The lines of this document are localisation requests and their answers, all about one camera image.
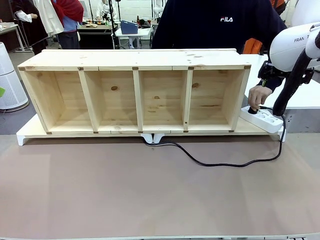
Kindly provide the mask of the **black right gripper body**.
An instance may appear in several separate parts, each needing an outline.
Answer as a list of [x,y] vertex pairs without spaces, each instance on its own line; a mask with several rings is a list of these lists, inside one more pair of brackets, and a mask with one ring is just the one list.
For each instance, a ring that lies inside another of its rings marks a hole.
[[271,78],[285,78],[285,72],[277,69],[271,62],[264,64],[264,79],[268,80]]

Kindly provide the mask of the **person left hand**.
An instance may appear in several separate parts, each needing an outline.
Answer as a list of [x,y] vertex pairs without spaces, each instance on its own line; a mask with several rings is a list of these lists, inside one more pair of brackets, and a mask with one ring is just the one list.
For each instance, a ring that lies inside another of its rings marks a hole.
[[272,90],[268,87],[257,85],[249,90],[248,104],[253,111],[260,109],[265,104],[267,97],[272,94]]

